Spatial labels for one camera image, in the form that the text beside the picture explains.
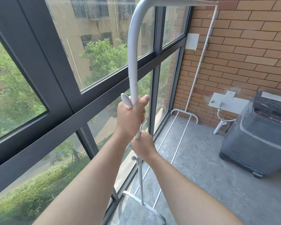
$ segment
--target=dark gray window frame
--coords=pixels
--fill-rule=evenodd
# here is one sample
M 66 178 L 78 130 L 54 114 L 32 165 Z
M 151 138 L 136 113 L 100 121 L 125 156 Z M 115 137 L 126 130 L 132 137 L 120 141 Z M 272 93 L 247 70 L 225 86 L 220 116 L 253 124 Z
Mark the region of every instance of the dark gray window frame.
M 153 135 L 160 63 L 180 49 L 169 112 L 154 134 L 154 140 L 172 109 L 193 7 L 185 11 L 185 33 L 162 48 L 165 10 L 166 7 L 156 7 L 154 50 L 138 60 L 138 80 L 153 70 L 149 110 L 149 132 Z M 81 92 L 45 0 L 0 0 L 0 41 L 48 110 L 0 138 L 1 192 L 73 133 L 92 159 L 98 148 L 87 122 L 129 88 L 129 79 L 125 66 Z M 113 202 L 103 223 L 123 198 L 122 192 L 136 171 L 135 166 L 118 193 L 113 190 Z

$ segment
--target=balcony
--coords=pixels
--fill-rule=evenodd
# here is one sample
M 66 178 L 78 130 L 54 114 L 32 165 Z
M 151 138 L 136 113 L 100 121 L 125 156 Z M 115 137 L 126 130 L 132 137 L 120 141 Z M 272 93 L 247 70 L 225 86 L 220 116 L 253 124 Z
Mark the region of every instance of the balcony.
M 155 141 L 158 148 L 174 115 L 170 116 Z M 169 162 L 175 153 L 187 119 L 177 117 L 159 153 Z M 235 213 L 245 224 L 281 224 L 281 171 L 273 176 L 257 179 L 238 166 L 218 157 L 224 134 L 212 134 L 213 129 L 190 122 L 173 165 L 192 182 L 213 195 Z M 143 174 L 148 165 L 143 163 Z M 134 193 L 139 185 L 138 173 L 128 191 Z M 160 186 L 149 171 L 144 182 L 145 203 L 153 206 Z M 167 220 L 176 224 L 163 193 L 156 210 Z M 109 221 L 111 225 L 162 224 L 161 219 L 143 208 L 130 197 L 123 197 Z

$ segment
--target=glass pane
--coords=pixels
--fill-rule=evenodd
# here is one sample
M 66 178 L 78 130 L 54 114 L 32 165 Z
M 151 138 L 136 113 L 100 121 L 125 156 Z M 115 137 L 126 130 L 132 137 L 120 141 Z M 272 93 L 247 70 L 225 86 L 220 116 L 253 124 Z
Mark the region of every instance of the glass pane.
M 0 193 L 0 224 L 32 224 L 89 162 L 73 134 Z
M 80 90 L 127 65 L 127 37 L 139 0 L 45 0 Z M 153 50 L 155 8 L 141 25 L 138 56 Z
M 0 137 L 45 110 L 0 43 Z
M 173 77 L 175 75 L 179 50 L 172 53 L 160 66 L 154 133 L 169 111 Z
M 152 72 L 148 73 L 138 82 L 138 94 L 141 97 L 146 94 L 150 94 L 151 73 Z M 130 90 L 128 89 L 125 93 L 127 95 L 130 95 Z M 99 150 L 104 146 L 104 144 L 109 140 L 109 138 L 111 138 L 116 128 L 117 106 L 121 101 L 121 97 L 118 97 L 109 106 L 107 106 L 104 110 L 98 113 L 96 117 L 92 118 L 88 122 L 88 125 L 95 138 L 95 142 Z M 143 125 L 143 130 L 146 131 L 148 131 L 148 117 L 149 103 L 146 106 L 146 119 Z M 114 185 L 116 191 L 119 191 L 120 187 L 126 180 L 127 176 L 129 175 L 131 169 L 135 164 L 135 161 L 132 161 L 130 159 L 132 155 L 134 155 L 134 153 L 133 151 L 131 151 L 130 144 L 128 144 L 121 162 L 119 173 L 116 177 L 116 182 Z
M 168 45 L 184 34 L 185 28 L 182 28 L 184 12 L 185 6 L 167 6 L 162 46 Z

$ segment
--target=drying rack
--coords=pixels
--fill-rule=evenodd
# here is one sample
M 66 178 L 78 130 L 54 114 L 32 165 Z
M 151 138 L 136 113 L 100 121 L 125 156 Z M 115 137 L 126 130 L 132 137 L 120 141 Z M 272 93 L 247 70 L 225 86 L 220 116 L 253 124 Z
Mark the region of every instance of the drying rack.
M 162 142 L 161 142 L 161 144 L 160 144 L 160 146 L 157 150 L 157 151 L 160 150 L 161 145 L 163 144 L 166 136 L 168 135 L 168 133 L 169 133 L 174 121 L 176 120 L 178 114 L 180 112 L 185 113 L 185 114 L 189 114 L 190 117 L 187 121 L 186 127 L 184 129 L 184 132 L 182 134 L 182 137 L 179 141 L 178 147 L 175 151 L 175 154 L 174 154 L 172 162 L 171 162 L 171 164 L 173 164 L 173 161 L 176 157 L 178 148 L 179 148 L 179 146 L 181 144 L 181 141 L 184 137 L 186 128 L 188 126 L 189 121 L 191 120 L 191 117 L 194 116 L 196 118 L 196 124 L 198 124 L 198 121 L 199 121 L 198 117 L 195 114 L 187 111 L 187 108 L 188 108 L 188 105 L 189 105 L 189 101 L 191 99 L 191 94 L 194 90 L 194 85 L 195 85 L 195 82 L 196 82 L 196 79 L 197 79 L 198 72 L 200 70 L 201 62 L 203 60 L 203 56 L 204 56 L 204 52 L 205 52 L 205 49 L 206 49 L 206 46 L 207 46 L 207 42 L 208 42 L 209 34 L 210 34 L 210 31 L 211 31 L 211 27 L 212 27 L 212 24 L 213 24 L 213 21 L 215 19 L 215 15 L 216 15 L 216 12 L 217 12 L 217 2 L 203 1 L 203 0 L 140 0 L 140 2 L 138 3 L 138 5 L 135 8 L 135 11 L 134 11 L 132 19 L 131 19 L 129 32 L 128 32 L 128 42 L 127 42 L 128 75 L 129 75 L 131 102 L 130 102 L 130 100 L 129 100 L 129 98 L 126 94 L 124 94 L 124 93 L 121 94 L 121 98 L 122 98 L 123 102 L 129 107 L 135 106 L 135 104 L 138 102 L 138 80 L 137 80 L 137 72 L 138 72 L 137 59 L 138 59 L 138 55 L 137 55 L 137 49 L 138 49 L 139 31 L 141 29 L 141 24 L 142 24 L 142 21 L 143 21 L 143 18 L 145 16 L 146 12 L 149 10 L 150 7 L 153 7 L 153 6 L 215 6 L 213 16 L 212 16 L 212 20 L 211 20 L 211 23 L 210 23 L 210 27 L 209 27 L 209 30 L 208 30 L 208 33 L 207 33 L 206 41 L 205 41 L 205 44 L 204 44 L 204 48 L 203 48 L 203 51 L 202 51 L 202 55 L 201 55 L 201 58 L 200 58 L 200 61 L 199 61 L 199 64 L 198 64 L 198 68 L 197 68 L 197 71 L 196 71 L 196 75 L 195 75 L 195 78 L 194 78 L 194 82 L 193 82 L 193 85 L 191 87 L 191 92 L 190 92 L 189 97 L 188 97 L 186 108 L 185 108 L 185 110 L 173 109 L 171 111 L 171 114 L 174 111 L 177 111 L 176 117 L 174 118 L 170 128 L 168 129 L 165 137 L 163 138 L 163 140 L 162 140 Z M 138 131 L 135 138 L 140 137 L 140 131 Z M 129 197 L 131 197 L 135 201 L 139 202 L 142 206 L 146 207 L 147 209 L 149 209 L 151 212 L 153 212 L 157 216 L 159 216 L 162 219 L 162 224 L 165 224 L 166 219 L 158 211 L 155 210 L 157 201 L 158 201 L 158 199 L 160 197 L 160 194 L 161 194 L 161 189 L 158 193 L 158 196 L 156 198 L 156 201 L 155 201 L 153 207 L 146 204 L 143 200 L 143 180 L 146 177 L 150 167 L 148 167 L 145 175 L 143 176 L 142 175 L 142 161 L 141 161 L 141 159 L 139 157 L 136 157 L 136 156 L 132 156 L 131 159 L 135 160 L 136 164 L 138 166 L 140 185 L 138 186 L 138 188 L 136 189 L 134 194 L 132 194 L 130 192 L 127 192 L 127 191 L 124 191 L 123 193 L 125 195 L 128 195 Z M 136 194 L 137 194 L 139 189 L 141 190 L 141 198 L 140 199 L 136 197 Z

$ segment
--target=plastic wrap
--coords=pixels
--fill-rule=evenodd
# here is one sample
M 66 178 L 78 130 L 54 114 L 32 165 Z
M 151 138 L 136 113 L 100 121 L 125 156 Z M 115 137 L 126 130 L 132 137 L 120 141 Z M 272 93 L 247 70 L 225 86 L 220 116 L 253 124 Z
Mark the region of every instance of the plastic wrap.
M 281 168 L 281 124 L 258 115 L 253 101 L 230 127 L 221 152 L 251 171 L 270 175 Z

